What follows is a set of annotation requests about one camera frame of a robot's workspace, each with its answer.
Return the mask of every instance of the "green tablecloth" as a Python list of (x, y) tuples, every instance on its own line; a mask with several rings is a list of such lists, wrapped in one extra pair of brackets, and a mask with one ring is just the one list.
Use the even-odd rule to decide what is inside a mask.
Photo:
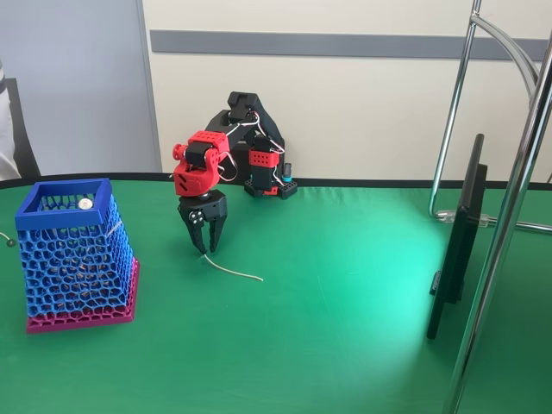
[[(464, 299), (425, 339), (450, 226), (427, 189), (301, 188), (286, 201), (224, 186), (212, 259), (191, 246), (170, 183), (113, 182), (141, 262), (135, 321), (27, 336), (17, 248), (0, 246), (0, 412), (440, 413), (492, 229), (480, 229)], [(28, 187), (0, 190), (0, 231)], [(459, 190), (443, 190), (454, 208)], [(486, 193), (496, 214), (503, 191)], [(552, 223), (552, 194), (522, 218)], [(552, 238), (517, 232), (463, 413), (552, 405)]]

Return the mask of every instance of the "magenta basket base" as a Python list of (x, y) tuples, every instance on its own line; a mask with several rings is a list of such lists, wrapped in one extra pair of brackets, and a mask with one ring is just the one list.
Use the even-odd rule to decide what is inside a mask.
[(135, 318), (136, 291), (140, 263), (132, 260), (132, 275), (130, 280), (129, 304), (125, 306), (104, 306), (95, 310), (79, 310), (74, 312), (48, 313), (27, 319), (27, 333), (39, 334), (56, 330), (88, 328), (91, 326), (111, 325), (113, 323), (132, 322)]

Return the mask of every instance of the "chair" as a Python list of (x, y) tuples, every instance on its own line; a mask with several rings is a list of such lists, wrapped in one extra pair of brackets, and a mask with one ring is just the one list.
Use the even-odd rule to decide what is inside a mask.
[(11, 111), (11, 119), (14, 125), (14, 142), (16, 143), (14, 161), (16, 162), (17, 170), (19, 170), (19, 174), (24, 179), (40, 177), (41, 171), (36, 164), (33, 148), (31, 148), (31, 144), (28, 141), (27, 130), (23, 121), (23, 111), (16, 79), (7, 78), (6, 86), (9, 93), (9, 110)]

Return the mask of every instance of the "monitor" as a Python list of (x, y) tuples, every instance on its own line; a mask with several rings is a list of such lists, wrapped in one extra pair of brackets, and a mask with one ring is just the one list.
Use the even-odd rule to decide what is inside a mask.
[(480, 223), (481, 205), (486, 187), (486, 166), (480, 164), (484, 139), (483, 134), (475, 137), (447, 253), (442, 269), (437, 271), (431, 285), (430, 293), (435, 295), (435, 299), (431, 309), (428, 339), (436, 338), (445, 303), (455, 304), (461, 299), (464, 276)]

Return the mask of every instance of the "blue mesh basket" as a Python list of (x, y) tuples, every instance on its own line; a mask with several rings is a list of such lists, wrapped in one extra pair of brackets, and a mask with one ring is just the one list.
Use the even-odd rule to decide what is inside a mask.
[(108, 179), (36, 183), (16, 228), (30, 317), (128, 303), (133, 251)]

